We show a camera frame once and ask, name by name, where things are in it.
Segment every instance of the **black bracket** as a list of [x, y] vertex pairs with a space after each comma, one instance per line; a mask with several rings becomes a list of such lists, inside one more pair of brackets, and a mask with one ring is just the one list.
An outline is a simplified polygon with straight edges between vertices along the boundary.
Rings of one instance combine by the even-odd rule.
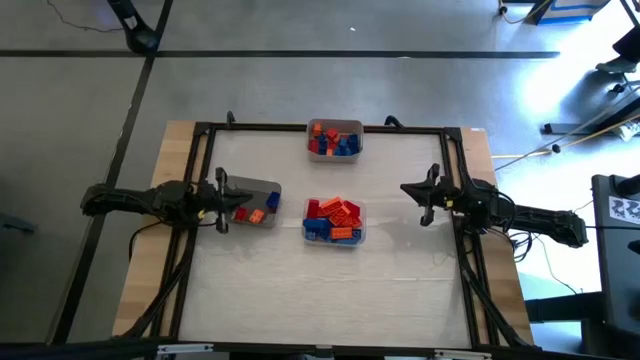
[[396, 127], [396, 130], [402, 130], [404, 129], [404, 125], [402, 125], [402, 123], [400, 123], [400, 120], [398, 120], [395, 116], [393, 115], [389, 115], [387, 116], [387, 118], [384, 120], [384, 124], [385, 125], [393, 125]]
[[236, 122], [236, 117], [233, 116], [231, 111], [227, 111], [227, 129], [231, 129], [231, 124]]

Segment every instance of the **tripod leg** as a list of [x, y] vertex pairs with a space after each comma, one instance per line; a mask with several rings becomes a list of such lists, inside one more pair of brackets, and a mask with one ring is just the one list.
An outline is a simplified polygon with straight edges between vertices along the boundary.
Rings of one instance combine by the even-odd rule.
[[[158, 49], [160, 42], [158, 34], [142, 20], [131, 0], [107, 0], [107, 2], [122, 24], [127, 46], [131, 51], [146, 54]], [[127, 19], [135, 19], [133, 28], [125, 21]]]

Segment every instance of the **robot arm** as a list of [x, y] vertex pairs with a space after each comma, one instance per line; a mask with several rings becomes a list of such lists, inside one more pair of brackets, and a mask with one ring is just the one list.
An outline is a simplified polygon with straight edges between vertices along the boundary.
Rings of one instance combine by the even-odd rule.
[[251, 194], [227, 186], [227, 173], [216, 168], [216, 189], [209, 183], [194, 184], [167, 181], [146, 191], [109, 189], [96, 184], [87, 189], [80, 207], [85, 215], [107, 214], [111, 211], [135, 212], [157, 217], [171, 226], [198, 226], [204, 213], [218, 213], [216, 229], [228, 231], [226, 216], [237, 206], [249, 201]]
[[419, 206], [425, 208], [420, 219], [422, 226], [433, 222], [433, 207], [453, 210], [465, 216], [467, 225], [484, 233], [492, 226], [517, 229], [548, 235], [558, 243], [579, 248], [588, 242], [584, 221], [570, 211], [551, 211], [516, 205], [484, 180], [471, 179], [462, 174], [462, 189], [455, 187], [453, 178], [439, 177], [440, 166], [433, 164], [427, 179], [415, 184], [402, 184]]

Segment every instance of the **gray floor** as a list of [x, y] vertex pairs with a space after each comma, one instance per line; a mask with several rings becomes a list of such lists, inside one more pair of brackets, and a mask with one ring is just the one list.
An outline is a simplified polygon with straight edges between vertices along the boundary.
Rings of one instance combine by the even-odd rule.
[[[118, 26], [104, 1], [51, 0], [65, 19]], [[155, 25], [161, 0], [135, 1]], [[536, 27], [493, 18], [493, 1], [176, 1], [163, 50], [561, 51], [555, 59], [157, 59], [118, 186], [145, 188], [169, 120], [304, 123], [314, 117], [380, 124], [394, 114], [409, 125], [485, 128], [494, 154], [521, 154], [553, 139], [547, 122], [580, 123], [626, 94], [620, 78], [592, 71], [631, 23], [617, 1], [591, 23]], [[528, 7], [512, 7], [518, 18]], [[126, 49], [121, 33], [60, 23], [44, 0], [0, 2], [0, 49]], [[126, 117], [142, 59], [0, 58], [0, 211], [37, 223], [33, 236], [0, 241], [1, 341], [43, 340], [61, 300], [87, 224], [78, 204], [102, 180]], [[605, 136], [560, 155], [498, 172], [517, 202], [575, 209], [589, 200], [595, 173], [640, 172], [640, 142]], [[496, 165], [504, 160], [496, 160]], [[590, 209], [580, 211], [593, 223]], [[126, 242], [139, 226], [114, 214], [105, 229], [71, 340], [110, 334], [127, 270]], [[547, 240], [556, 276], [597, 290], [597, 250]], [[520, 264], [526, 298], [564, 295], [534, 247]], [[575, 326], [535, 326], [536, 343], [574, 351]]]

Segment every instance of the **wooden table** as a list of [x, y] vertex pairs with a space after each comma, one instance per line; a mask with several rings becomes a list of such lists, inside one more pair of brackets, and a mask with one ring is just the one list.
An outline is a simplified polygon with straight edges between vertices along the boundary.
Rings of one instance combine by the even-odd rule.
[[[168, 180], [183, 179], [195, 124], [188, 121], [168, 123], [151, 186], [157, 186]], [[496, 178], [486, 133], [482, 129], [463, 128], [461, 130], [470, 175], [495, 184]], [[455, 169], [457, 161], [452, 143], [449, 144], [449, 150], [452, 166]], [[194, 181], [198, 179], [202, 158], [203, 154], [198, 152], [193, 174]], [[454, 178], [459, 181], [459, 174], [454, 173]], [[155, 221], [155, 218], [149, 217], [144, 222], [146, 224]], [[113, 327], [114, 335], [128, 330], [157, 294], [170, 233], [169, 227], [161, 225], [138, 235]], [[482, 246], [493, 301], [520, 337], [533, 343], [511, 246], [500, 236], [492, 234], [482, 237]], [[480, 340], [481, 343], [488, 343], [484, 311], [475, 296], [474, 300]], [[161, 335], [168, 335], [173, 303], [172, 296], [165, 306]]]

